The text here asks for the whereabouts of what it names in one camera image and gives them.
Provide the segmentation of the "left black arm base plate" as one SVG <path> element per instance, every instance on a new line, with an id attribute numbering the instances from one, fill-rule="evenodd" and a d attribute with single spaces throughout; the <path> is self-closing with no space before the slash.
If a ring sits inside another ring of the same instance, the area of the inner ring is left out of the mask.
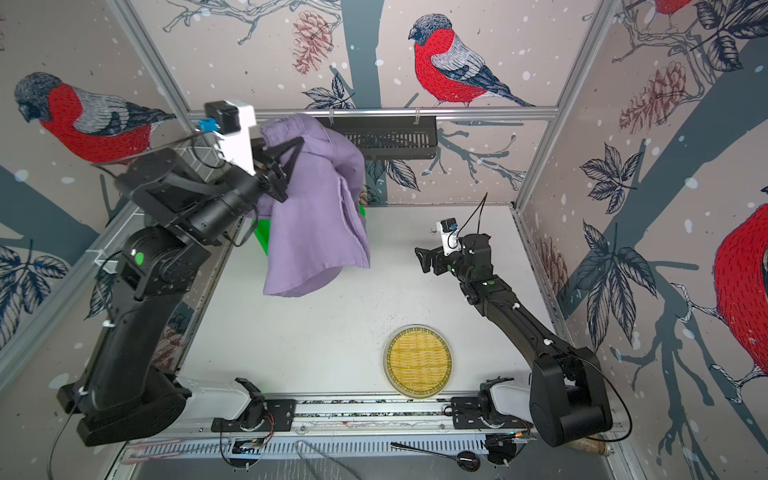
<path id="1" fill-rule="evenodd" d="M 215 433 L 288 432 L 291 430 L 296 406 L 295 399 L 252 400 L 236 419 L 214 418 L 211 431 Z"/>

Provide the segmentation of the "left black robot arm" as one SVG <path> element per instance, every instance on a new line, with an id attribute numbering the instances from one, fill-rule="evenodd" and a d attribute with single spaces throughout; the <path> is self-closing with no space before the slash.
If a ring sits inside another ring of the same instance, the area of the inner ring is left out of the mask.
<path id="1" fill-rule="evenodd" d="M 267 195 L 284 202 L 305 141 L 301 137 L 248 151 L 249 173 L 231 164 L 204 181 L 171 148 L 136 157 L 115 184 L 155 225 L 133 233 L 117 257 L 104 323 L 83 378 L 59 389 L 88 447 L 159 434 L 183 413 L 193 393 L 153 356 L 177 306 L 190 291 L 210 246 Z"/>

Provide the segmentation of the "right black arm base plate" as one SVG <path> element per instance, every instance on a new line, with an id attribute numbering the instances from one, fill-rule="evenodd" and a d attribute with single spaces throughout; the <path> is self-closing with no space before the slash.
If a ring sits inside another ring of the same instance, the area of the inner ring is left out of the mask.
<path id="1" fill-rule="evenodd" d="M 522 429 L 531 430 L 533 424 L 519 417 L 499 413 L 489 400 L 475 397 L 453 397 L 443 409 L 456 430 Z"/>

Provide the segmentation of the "purple trousers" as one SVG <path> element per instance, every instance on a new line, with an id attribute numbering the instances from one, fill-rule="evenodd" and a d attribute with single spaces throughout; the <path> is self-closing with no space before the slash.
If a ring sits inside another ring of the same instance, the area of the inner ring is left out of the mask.
<path id="1" fill-rule="evenodd" d="M 362 152 L 317 119 L 297 114 L 261 126 L 268 147 L 294 138 L 304 144 L 294 164 L 287 199 L 264 195 L 260 220 L 270 221 L 263 293 L 301 297 L 333 281 L 347 266 L 370 267 L 365 220 L 359 212 Z"/>

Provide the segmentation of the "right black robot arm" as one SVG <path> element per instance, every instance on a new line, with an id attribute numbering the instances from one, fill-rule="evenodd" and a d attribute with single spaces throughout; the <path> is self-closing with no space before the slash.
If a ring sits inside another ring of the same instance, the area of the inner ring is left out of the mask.
<path id="1" fill-rule="evenodd" d="M 415 248 L 421 269 L 457 278 L 467 302 L 494 323 L 531 369 L 529 413 L 541 438 L 556 447 L 607 432 L 612 411 L 597 358 L 547 329 L 493 271 L 490 236 L 468 234 L 456 251 Z"/>

